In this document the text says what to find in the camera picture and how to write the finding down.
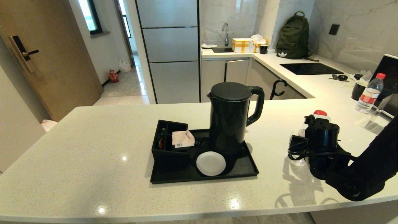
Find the clear water bottle red cap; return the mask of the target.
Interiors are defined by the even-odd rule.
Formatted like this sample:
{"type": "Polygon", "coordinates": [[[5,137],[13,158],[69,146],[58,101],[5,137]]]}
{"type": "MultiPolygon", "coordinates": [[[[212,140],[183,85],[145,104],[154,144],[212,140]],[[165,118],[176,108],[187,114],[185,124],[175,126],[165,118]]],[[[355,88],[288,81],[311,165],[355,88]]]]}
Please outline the clear water bottle red cap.
{"type": "Polygon", "coordinates": [[[370,111],[384,88],[385,77],[386,75],[384,73],[377,73],[376,77],[370,81],[364,89],[355,106],[355,110],[364,114],[370,111]]]}
{"type": "MultiPolygon", "coordinates": [[[[327,113],[325,111],[322,111],[322,110],[315,110],[313,112],[313,115],[314,116],[327,116],[327,113]]],[[[307,129],[307,127],[308,127],[307,124],[303,124],[300,127],[300,129],[298,130],[297,136],[304,137],[305,136],[305,130],[307,129]]],[[[300,159],[300,160],[292,161],[292,162],[293,162],[293,164],[295,166],[304,166],[305,163],[306,163],[305,159],[300,159]]]]}

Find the pink tea bag packet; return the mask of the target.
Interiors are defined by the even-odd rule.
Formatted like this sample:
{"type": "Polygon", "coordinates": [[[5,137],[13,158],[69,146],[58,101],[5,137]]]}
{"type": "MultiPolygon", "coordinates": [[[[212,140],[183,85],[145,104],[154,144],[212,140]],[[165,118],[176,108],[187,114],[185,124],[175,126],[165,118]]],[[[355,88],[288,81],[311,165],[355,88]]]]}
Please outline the pink tea bag packet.
{"type": "Polygon", "coordinates": [[[188,129],[185,131],[174,131],[172,132],[172,145],[175,148],[194,146],[195,137],[188,129]]]}

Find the black electric kettle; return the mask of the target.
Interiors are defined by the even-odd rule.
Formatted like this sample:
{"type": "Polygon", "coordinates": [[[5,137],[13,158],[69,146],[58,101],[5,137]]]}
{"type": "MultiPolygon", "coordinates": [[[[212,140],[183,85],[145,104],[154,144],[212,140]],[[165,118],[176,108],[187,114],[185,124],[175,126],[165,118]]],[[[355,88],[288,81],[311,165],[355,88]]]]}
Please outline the black electric kettle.
{"type": "Polygon", "coordinates": [[[262,114],[263,88],[222,82],[214,85],[207,97],[211,101],[209,148],[224,155],[239,153],[246,127],[259,120],[262,114]]]}

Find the clear acrylic sign holder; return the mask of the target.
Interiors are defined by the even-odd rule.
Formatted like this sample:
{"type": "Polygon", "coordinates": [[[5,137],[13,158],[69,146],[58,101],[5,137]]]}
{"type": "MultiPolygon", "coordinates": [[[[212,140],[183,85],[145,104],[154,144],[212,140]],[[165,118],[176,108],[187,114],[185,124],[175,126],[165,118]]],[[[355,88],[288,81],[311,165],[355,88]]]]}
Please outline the clear acrylic sign holder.
{"type": "Polygon", "coordinates": [[[385,105],[390,101],[392,95],[387,96],[384,98],[379,106],[376,108],[370,119],[366,119],[364,122],[360,123],[360,127],[366,129],[376,135],[380,134],[381,131],[384,129],[385,125],[380,125],[376,122],[377,118],[379,118],[380,114],[382,113],[385,105]]]}

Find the black induction cooktop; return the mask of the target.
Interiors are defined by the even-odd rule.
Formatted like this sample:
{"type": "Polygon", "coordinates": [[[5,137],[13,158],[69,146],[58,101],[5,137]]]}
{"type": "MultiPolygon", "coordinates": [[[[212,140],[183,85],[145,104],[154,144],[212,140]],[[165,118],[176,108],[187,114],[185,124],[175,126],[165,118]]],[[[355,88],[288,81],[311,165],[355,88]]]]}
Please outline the black induction cooktop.
{"type": "Polygon", "coordinates": [[[337,69],[331,68],[322,63],[286,63],[280,64],[283,68],[289,70],[295,75],[342,75],[337,69]]]}

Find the crumpled clear plastic wrap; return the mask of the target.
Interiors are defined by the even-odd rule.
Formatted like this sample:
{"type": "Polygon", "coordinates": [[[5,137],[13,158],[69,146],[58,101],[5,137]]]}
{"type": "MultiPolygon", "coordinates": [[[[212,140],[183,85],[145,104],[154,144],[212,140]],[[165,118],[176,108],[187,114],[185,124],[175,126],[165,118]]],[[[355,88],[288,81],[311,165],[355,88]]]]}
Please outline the crumpled clear plastic wrap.
{"type": "Polygon", "coordinates": [[[372,77],[371,71],[361,70],[359,73],[355,73],[354,79],[357,83],[368,83],[372,77]]]}

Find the black rectangular serving tray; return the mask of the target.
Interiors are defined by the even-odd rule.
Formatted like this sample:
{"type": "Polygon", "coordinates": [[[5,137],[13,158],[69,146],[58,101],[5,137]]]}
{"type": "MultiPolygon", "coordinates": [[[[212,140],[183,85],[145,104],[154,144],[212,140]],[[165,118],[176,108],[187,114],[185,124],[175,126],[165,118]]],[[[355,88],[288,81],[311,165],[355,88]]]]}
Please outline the black rectangular serving tray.
{"type": "MultiPolygon", "coordinates": [[[[194,129],[191,131],[195,138],[208,138],[208,129],[194,129]]],[[[226,169],[219,175],[209,177],[203,175],[196,166],[197,157],[208,151],[207,141],[202,146],[195,148],[189,147],[189,163],[186,167],[177,169],[165,168],[155,164],[151,173],[150,182],[152,184],[166,184],[189,181],[222,180],[228,178],[254,177],[259,174],[259,170],[250,154],[246,143],[243,143],[242,150],[235,156],[226,157],[226,169]]]]}

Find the dark green backpack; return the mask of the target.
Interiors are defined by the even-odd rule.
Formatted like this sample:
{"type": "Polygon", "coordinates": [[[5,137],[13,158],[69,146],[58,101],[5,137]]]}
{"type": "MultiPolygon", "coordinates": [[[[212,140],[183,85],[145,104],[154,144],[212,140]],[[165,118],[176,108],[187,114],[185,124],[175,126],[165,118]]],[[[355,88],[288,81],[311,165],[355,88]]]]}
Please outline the dark green backpack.
{"type": "Polygon", "coordinates": [[[303,11],[296,11],[280,29],[275,50],[277,57],[318,62],[319,60],[311,58],[312,52],[308,48],[308,40],[308,20],[303,11]]]}

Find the grey cabinet door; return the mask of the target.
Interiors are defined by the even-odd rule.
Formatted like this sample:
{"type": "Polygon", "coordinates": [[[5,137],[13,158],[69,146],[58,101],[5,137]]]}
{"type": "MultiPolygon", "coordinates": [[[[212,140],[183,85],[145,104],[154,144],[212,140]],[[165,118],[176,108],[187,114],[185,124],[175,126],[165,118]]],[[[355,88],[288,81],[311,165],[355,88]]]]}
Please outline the grey cabinet door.
{"type": "Polygon", "coordinates": [[[203,60],[201,66],[201,102],[210,102],[207,93],[213,85],[224,82],[225,60],[203,60]]]}
{"type": "Polygon", "coordinates": [[[236,82],[245,85],[249,62],[248,58],[226,61],[225,82],[236,82]]]}

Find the chrome kitchen faucet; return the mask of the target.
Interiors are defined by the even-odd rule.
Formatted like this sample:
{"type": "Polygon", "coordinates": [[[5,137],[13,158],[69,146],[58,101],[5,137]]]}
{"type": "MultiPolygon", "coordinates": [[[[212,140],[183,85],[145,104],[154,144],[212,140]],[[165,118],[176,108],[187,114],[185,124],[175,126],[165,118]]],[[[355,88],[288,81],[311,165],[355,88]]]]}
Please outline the chrome kitchen faucet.
{"type": "Polygon", "coordinates": [[[227,22],[225,22],[225,23],[223,24],[222,32],[224,32],[224,34],[225,34],[225,37],[224,37],[224,46],[225,46],[225,47],[228,47],[229,44],[230,44],[230,41],[229,41],[229,24],[228,24],[227,22]]]}

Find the black compartment organizer box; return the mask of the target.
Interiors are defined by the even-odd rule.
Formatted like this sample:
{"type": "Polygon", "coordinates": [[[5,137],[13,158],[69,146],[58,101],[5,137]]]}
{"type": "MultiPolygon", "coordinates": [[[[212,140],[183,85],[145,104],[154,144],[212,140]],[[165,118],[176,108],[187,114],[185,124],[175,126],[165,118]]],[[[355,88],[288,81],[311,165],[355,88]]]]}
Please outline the black compartment organizer box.
{"type": "Polygon", "coordinates": [[[187,130],[187,128],[188,124],[186,123],[158,120],[151,148],[151,152],[156,165],[171,169],[186,167],[188,165],[189,147],[175,148],[172,145],[172,132],[185,131],[187,130]],[[165,128],[167,130],[167,135],[165,139],[165,148],[159,149],[157,136],[162,128],[165,128]]]}

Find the narrow dark framed glass door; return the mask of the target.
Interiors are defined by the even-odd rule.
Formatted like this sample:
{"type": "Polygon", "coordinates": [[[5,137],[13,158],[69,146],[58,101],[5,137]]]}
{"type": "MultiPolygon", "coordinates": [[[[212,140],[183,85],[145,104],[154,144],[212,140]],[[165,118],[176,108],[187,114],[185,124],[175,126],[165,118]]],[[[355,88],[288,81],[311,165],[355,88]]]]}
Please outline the narrow dark framed glass door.
{"type": "Polygon", "coordinates": [[[122,24],[124,26],[124,30],[126,33],[127,38],[131,39],[131,32],[129,29],[129,24],[128,24],[128,20],[127,20],[127,11],[124,5],[124,1],[123,0],[117,0],[118,1],[118,8],[121,14],[121,20],[122,20],[122,24]]]}

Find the dark framed window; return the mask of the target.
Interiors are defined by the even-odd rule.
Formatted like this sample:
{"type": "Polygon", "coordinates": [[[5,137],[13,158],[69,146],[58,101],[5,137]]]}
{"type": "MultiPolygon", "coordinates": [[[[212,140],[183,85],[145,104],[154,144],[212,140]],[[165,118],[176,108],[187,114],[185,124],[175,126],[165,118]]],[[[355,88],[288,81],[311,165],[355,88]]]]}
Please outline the dark framed window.
{"type": "Polygon", "coordinates": [[[90,34],[102,34],[103,29],[95,8],[94,0],[78,0],[78,3],[90,34]]]}

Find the pale pink white bag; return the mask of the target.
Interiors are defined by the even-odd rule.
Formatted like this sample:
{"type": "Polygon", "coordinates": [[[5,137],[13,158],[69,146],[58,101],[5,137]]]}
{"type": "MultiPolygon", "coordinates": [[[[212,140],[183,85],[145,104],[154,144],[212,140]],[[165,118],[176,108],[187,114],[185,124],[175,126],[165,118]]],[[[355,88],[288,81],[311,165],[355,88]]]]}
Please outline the pale pink white bag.
{"type": "Polygon", "coordinates": [[[47,120],[44,119],[40,122],[41,127],[44,129],[44,131],[47,133],[50,131],[54,126],[57,125],[58,122],[53,121],[53,120],[47,120]]]}

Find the black electronic door lock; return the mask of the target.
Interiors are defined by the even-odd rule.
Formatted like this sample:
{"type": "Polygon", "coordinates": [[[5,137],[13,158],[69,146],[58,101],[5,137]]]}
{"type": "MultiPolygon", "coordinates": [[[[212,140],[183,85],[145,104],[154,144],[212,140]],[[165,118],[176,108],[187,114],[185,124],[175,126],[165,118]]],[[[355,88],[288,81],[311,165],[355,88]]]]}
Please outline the black electronic door lock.
{"type": "Polygon", "coordinates": [[[9,39],[21,58],[22,64],[29,72],[35,72],[36,67],[31,60],[31,55],[39,53],[39,50],[27,51],[18,35],[12,35],[9,39]]]}

